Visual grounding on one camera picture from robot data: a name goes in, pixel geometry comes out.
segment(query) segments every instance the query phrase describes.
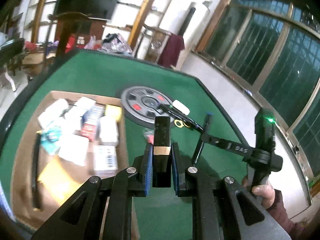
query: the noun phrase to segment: maroon cloth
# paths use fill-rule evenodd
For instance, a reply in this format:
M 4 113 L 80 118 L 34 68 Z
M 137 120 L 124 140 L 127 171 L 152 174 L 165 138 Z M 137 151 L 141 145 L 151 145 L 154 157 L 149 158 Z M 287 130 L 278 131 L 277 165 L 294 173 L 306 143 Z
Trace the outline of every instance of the maroon cloth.
M 164 50 L 158 60 L 158 64 L 162 67 L 175 66 L 177 64 L 180 51 L 184 49 L 183 37 L 176 34 L 171 34 Z
M 271 207 L 267 209 L 269 214 L 281 225 L 281 227 L 289 234 L 292 240 L 302 240 L 300 235 L 303 228 L 298 224 L 293 223 L 287 215 L 287 212 L 283 205 L 282 193 L 280 190 L 276 190 L 276 198 Z

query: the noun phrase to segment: window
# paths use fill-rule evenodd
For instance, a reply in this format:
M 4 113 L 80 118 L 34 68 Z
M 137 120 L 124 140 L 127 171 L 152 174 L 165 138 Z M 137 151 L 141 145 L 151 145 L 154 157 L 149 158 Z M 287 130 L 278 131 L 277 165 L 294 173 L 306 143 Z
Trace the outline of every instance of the window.
M 221 0 L 196 51 L 272 109 L 320 172 L 320 24 L 302 0 Z

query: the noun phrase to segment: yellow paper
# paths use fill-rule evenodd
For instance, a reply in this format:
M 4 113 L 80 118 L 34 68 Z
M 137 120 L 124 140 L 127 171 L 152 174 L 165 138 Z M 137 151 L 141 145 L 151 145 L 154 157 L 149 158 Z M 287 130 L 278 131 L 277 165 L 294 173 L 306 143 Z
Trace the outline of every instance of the yellow paper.
M 61 206 L 82 185 L 75 182 L 61 167 L 59 157 L 55 156 L 43 169 L 38 181 L 50 192 L 53 199 Z
M 120 121 L 122 115 L 122 108 L 119 106 L 107 105 L 105 116 L 115 119 L 117 122 Z

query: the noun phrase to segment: metal screw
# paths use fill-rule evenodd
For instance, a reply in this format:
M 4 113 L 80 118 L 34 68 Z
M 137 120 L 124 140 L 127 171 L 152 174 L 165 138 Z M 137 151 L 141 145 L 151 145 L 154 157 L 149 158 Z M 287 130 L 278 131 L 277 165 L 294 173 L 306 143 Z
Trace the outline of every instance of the metal screw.
M 127 168 L 127 173 L 135 173 L 137 169 L 135 167 L 129 167 Z
M 197 169 L 196 167 L 189 167 L 189 168 L 188 168 L 188 171 L 189 171 L 190 173 L 197 173 L 197 172 L 198 172 L 198 169 Z
M 89 178 L 89 181 L 91 183 L 97 183 L 99 181 L 99 177 L 98 176 L 92 176 Z
M 224 181 L 228 184 L 232 184 L 235 182 L 235 179 L 233 177 L 225 177 Z

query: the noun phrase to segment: wooden pillar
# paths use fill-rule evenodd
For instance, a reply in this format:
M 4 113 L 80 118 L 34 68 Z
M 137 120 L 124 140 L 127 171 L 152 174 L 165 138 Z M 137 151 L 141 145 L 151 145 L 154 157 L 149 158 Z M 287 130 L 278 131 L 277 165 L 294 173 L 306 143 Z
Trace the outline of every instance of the wooden pillar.
M 128 44 L 130 45 L 131 49 L 134 49 L 134 47 L 137 44 L 137 40 L 141 31 L 142 25 L 144 24 L 144 21 L 148 16 L 148 13 L 151 9 L 153 2 L 154 0 L 143 0 L 143 3 L 137 14 L 137 17 L 134 20 L 132 31 L 128 39 Z
M 41 16 L 42 16 L 44 4 L 45 4 L 45 0 L 39 0 L 39 2 L 37 4 L 36 15 L 33 20 L 34 23 L 32 26 L 32 34 L 31 34 L 31 42 L 32 43 L 37 43 L 37 41 L 38 41 L 40 21 L 41 21 Z

